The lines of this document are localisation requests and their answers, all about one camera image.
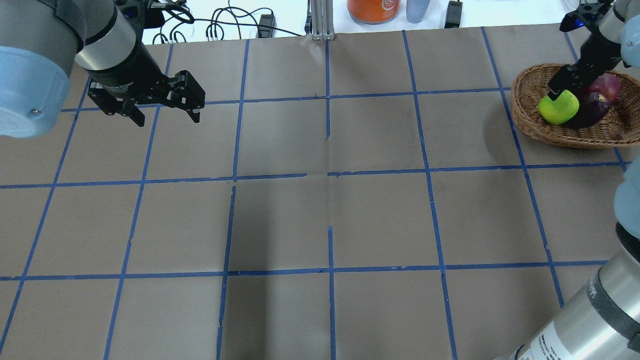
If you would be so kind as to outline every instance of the purple fruit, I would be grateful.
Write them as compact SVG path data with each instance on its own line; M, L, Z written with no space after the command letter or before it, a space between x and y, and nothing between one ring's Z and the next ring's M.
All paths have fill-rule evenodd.
M611 109L611 101L600 92L590 92L579 97L580 108L569 121L562 124L571 129L595 125Z
M620 96L621 89L620 80L614 74L605 73L597 78L586 92L599 92L605 95L609 101L614 102Z

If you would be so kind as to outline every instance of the black device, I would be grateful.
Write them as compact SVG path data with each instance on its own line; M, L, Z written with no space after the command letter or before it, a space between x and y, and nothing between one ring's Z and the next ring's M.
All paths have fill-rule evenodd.
M272 38L274 29L276 27L276 18L273 14L260 15L260 25L269 26L269 28L265 28L264 26L258 25L258 38Z
M462 2L449 1L447 6L447 17L445 19L444 28L459 28L462 20Z

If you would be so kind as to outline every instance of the table surface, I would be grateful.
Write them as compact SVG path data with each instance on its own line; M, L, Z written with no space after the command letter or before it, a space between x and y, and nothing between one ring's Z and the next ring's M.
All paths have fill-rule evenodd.
M514 351L617 251L613 195L640 154L513 126L516 75L573 62L585 37L149 47L206 89L199 124L107 117L74 69L49 134L0 138L0 359Z

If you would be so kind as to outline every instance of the electrical cord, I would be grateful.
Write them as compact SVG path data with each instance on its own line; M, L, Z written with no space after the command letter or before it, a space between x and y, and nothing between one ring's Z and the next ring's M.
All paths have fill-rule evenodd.
M154 36L153 40L151 41L151 44L152 44L152 45L155 45L155 44L156 44L156 39L157 39L158 37L160 37L160 41L162 41L162 44L164 44L164 42L169 42L169 39L166 37L166 35L165 35L165 34L163 34L163 33L158 33L158 34L156 34L156 35Z
M211 39L216 39L218 40L218 28L220 28L220 39L219 40L223 40L225 37L225 31L224 31L224 27L221 24L224 25L236 25L238 28L238 37L240 39L242 39L242 34L240 31L240 26L255 26L256 28L260 29L260 28L265 28L265 29L273 29L273 30L278 30L278 31L282 31L284 33L288 33L291 35L295 35L295 36L302 36L300 34L297 34L293 31L289 31L289 30L284 30L284 29L280 29L280 28L276 28L274 26L268 26L268 25L260 25L258 23L258 21L256 20L256 18L253 16L254 13L260 11L260 10L269 10L271 12L271 15L273 15L273 10L270 8L258 8L252 12L248 12L242 8L238 8L235 6L228 6L226 8L218 8L216 9L213 14L211 15L210 19L196 19L194 18L194 16L189 12L189 11L184 11L184 8L186 6L178 6L178 5L174 5L174 4L169 4L168 7L172 8L172 10L179 10L180 14L184 14L187 16L187 19L180 17L180 14L175 14L172 12L172 10L167 10L167 12L171 15L172 18L176 19L179 21L178 24L176 24L171 31L169 32L169 38L167 38L166 35L163 34L163 27L164 24L160 27L160 32L153 37L153 41L152 43L154 44L156 41L157 37L160 37L160 41L162 44L164 44L165 42L169 42L169 39L172 39L173 41L178 41L177 40L177 35L176 33L180 33L180 35L182 36L183 40L186 42L186 37L184 36L183 33L181 33L180 31L177 31L177 28L181 25L184 24L194 24L196 21L207 21L209 22L209 25L207 26L207 28L205 29L205 35L207 37L207 40L211 40ZM239 10L244 12L244 15L238 15L236 13L233 12L233 10ZM233 16L234 20L236 20L235 23L233 22L225 22L225 21L220 21L218 20L220 15L223 12L228 12L231 14L231 16ZM243 18L243 17L251 17L251 19L253 20L253 24L243 24L240 23L238 21L238 19Z
M238 16L238 15L236 15L236 14L233 12L233 9L240 10L240 11L244 12L246 15ZM242 8L236 8L235 6L229 6L229 7L226 7L226 8L218 8L218 9L216 9L216 10L213 12L213 14L211 15L211 21L213 22L213 21L214 21L214 19L213 19L213 18L215 17L215 18L216 18L216 19L215 19L215 21L216 21L216 22L218 22L218 19L220 18L220 15L221 15L223 12L228 12L228 13L230 13L230 14L231 14L231 16L233 16L234 20L236 21L236 26L237 26L237 28L238 28L238 37L239 37L240 39L242 39L242 33L241 33L241 31L240 31L240 25L239 25L239 23L240 23L240 22L238 21L238 18L249 16L249 17L251 17L251 19L253 20L253 22L255 23L255 25L256 25L256 26L258 25L258 21L257 21L257 20L255 20L255 17L252 15L252 13L250 13L250 12L248 12L248 11L246 11L245 9L242 9ZM217 34L217 31L216 31L216 30L217 30L217 29L216 29L216 28L214 28L214 35L215 35L215 37L218 37L218 34Z
M181 33L180 31L175 31L175 32L173 33L173 41L174 41L174 42L178 42L178 34L180 34L180 36L182 36L182 39L183 39L183 41L184 41L184 42L187 42L187 38L186 38L186 37L184 36L184 34L183 34L183 33Z

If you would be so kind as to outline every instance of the blue tape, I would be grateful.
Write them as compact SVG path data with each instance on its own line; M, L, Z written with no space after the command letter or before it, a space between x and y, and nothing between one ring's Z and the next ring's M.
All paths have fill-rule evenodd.
M225 247L225 264L224 264L224 276L222 277L222 289L220 291L220 311L218 313L218 339L216 340L216 359L220 360L222 351L222 330L223 320L225 318L225 306L227 303L227 281L229 272L229 259L231 257L231 238L234 228L234 211L236 208L236 187L231 187L231 201L229 205L229 221L227 224L227 244Z
M329 103L329 100L331 99L331 90L330 90L330 85L331 85L331 81L330 81L330 69L329 69L329 41L325 41L324 42L324 77L325 77L325 82L324 82L324 87L325 87L325 93L326 93L326 139L329 139L329 136L331 136L331 104Z
M626 162L626 161L622 158L622 154L620 153L620 150L619 150L617 147L615 147L615 148L613 149L613 151L616 153L616 157L618 158L618 161L619 161L619 163L618 163L618 164L619 164L619 165L620 165L620 167L622 168L622 171L627 171L627 165L628 165L628 164L631 164L631 161Z
M571 51L573 60L578 61L578 54L575 53L575 49L573 48L573 44L572 44L571 38L569 37L569 33L564 33L564 39L566 40L566 43L569 45L569 50Z
M240 153L240 131L242 130L242 112L244 108L244 86L246 84L246 66L249 60L249 40L244 45L244 61L242 67L242 82L240 84L240 102L238 106L238 122L236 127L236 146L234 147L234 181L238 176L238 156Z
M113 329L116 326L116 318L118 316L118 308L120 307L120 297L122 296L122 287L124 286L125 274L127 273L127 264L129 263L129 253L131 252L131 242L127 242L127 249L124 253L124 260L122 261L122 269L118 280L118 289L116 290L116 299L113 303L113 310L111 312L111 321L109 321L109 332L107 333L107 342L104 345L104 355L102 360L109 359L109 352L111 351L111 340L113 339Z
M173 44L169 47L169 53L166 60L166 65L164 66L164 74L167 75L169 73L169 67L171 65L171 58L173 56ZM149 168L149 159L151 157L151 150L153 148L154 138L156 136L156 127L158 122L158 115L160 113L160 105L152 105L152 107L156 108L156 113L154 115L154 121L151 125L151 132L149 134L149 141L147 143L147 153L145 155L145 164L142 169L142 177L140 180L140 189L138 190L138 198L136 200L136 207L133 213L133 219L131 220L131 230L129 231L129 241L127 242L127 248L125 250L124 259L122 260L122 270L120 271L120 279L118 280L118 290L116 291L116 299L113 304L113 312L111 313L111 321L109 323L109 332L107 335L107 341L104 345L104 357L103 360L109 359L109 352L111 351L111 340L113 337L113 329L116 324L116 318L118 316L118 308L120 306L120 297L122 296L122 286L124 285L124 281L127 273L127 265L129 264L129 254L131 253L131 240L136 232L136 225L138 223L138 214L140 213L140 205L142 203L142 196L145 191L145 183L147 181L147 170Z
M425 172L423 168L407 168L399 170L365 170L365 171L338 171L328 172L328 176L353 176L353 175L384 175L384 174L414 174Z
M486 31L484 27L480 28L482 31L482 36L484 38L484 44L486 46L487 53L489 54L489 59L491 60L491 66L493 68L493 74L495 75L495 79L498 82L498 87L502 89L502 81L500 80L500 74L498 73L498 68L495 64L495 58L493 57L493 52L491 50L491 45L489 44L489 38L486 36ZM538 222L538 228L540 229L540 236L542 237L542 244L544 246L545 252L547 253L547 260L549 265L549 270L551 271L551 278L554 282L554 288L556 289L556 295L558 297L558 303L560 307L564 306L564 299L562 296L562 291L560 290L560 282L558 281L556 268L554 266L553 257L551 256L551 250L548 248L547 242L547 234L545 232L545 228L542 224L542 217L540 216L540 210L538 208L538 201L536 200L536 194L533 191L533 185L531 184L531 178L529 177L529 171L527 170L527 163L524 159L524 155L522 154L522 148L520 146L520 141L518 140L518 134L516 133L515 126L513 124L513 119L511 118L511 112L509 111L509 104L507 103L507 99L504 95L504 91L500 90L500 96L502 97L502 105L504 106L504 111L507 114L507 119L509 120L509 126L511 128L511 135L513 136L513 141L516 144L516 148L518 149L518 157L520 158L520 162L522 164L522 171L524 172L525 181L527 182L527 187L529 189L529 196L531 198L531 204L533 205L533 210L536 215L536 220Z
M629 165L631 161L613 162L606 161L601 163L574 163L574 164L537 164L529 165L527 168L572 168L572 167L609 167L619 165ZM428 170L422 168L405 168L396 170L359 170L359 171L333 171L328 172L327 176L354 176L354 175L381 175L381 174L414 174L422 172L457 172L457 171L486 171L486 170L511 170L520 169L521 165L490 165L479 167L442 167L442 168L430 168ZM260 179L288 179L294 177L305 177L308 174L271 174L271 175L247 175L237 176L236 180L260 180ZM184 177L176 179L147 179L145 184L165 184L165 183L200 183L209 181L232 181L232 176L221 177ZM26 189L26 188L63 188L73 186L110 186L110 185L139 185L141 180L115 180L115 181L89 181L84 183L57 183L57 184L9 184L0 185L2 189Z
M602 266L609 260L555 261L555 266Z
M292 179L295 177L305 177L306 173L301 174L274 174L274 175L244 175L236 177L237 180L263 180L263 179Z
M404 40L404 50L406 51L406 59L409 63L409 75L411 76L411 85L414 92L413 103L415 105L415 115L417 118L418 134L420 137L420 149L422 151L422 159L424 160L424 168L427 170L427 188L429 192L429 204L431 205L431 217L433 219L433 230L436 238L436 248L438 250L438 265L440 266L440 278L442 282L442 295L444 297L445 315L447 317L447 328L449 330L449 342L451 345L451 355L453 360L458 360L458 351L456 350L456 340L453 331L453 319L451 316L451 305L449 303L449 289L447 286L446 267L444 262L444 255L442 254L442 242L440 241L440 229L438 226L438 216L436 214L436 205L433 198L433 187L431 182L431 172L429 171L429 160L427 158L427 152L424 144L424 132L422 130L422 116L420 114L420 104L418 102L418 95L415 85L415 74L413 73L413 62L411 59L411 51L409 50L409 41L406 37L406 31L402 30L402 36Z
M329 322L330 322L330 334L331 334L331 359L336 359L335 351L335 271L333 267L333 227L328 229L328 243L329 243Z
M548 265L549 263L466 264L466 265L447 265L447 270L542 268Z

